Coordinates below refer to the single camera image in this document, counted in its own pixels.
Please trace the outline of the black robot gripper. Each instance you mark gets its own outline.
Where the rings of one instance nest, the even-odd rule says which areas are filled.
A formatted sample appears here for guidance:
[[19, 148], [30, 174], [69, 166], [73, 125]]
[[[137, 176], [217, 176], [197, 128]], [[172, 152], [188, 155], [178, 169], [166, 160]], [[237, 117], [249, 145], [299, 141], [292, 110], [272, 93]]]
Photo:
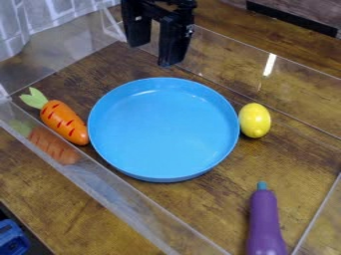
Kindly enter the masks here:
[[196, 0], [122, 0], [127, 42], [138, 47], [151, 41], [153, 19], [161, 21], [159, 65], [180, 63], [194, 32]]

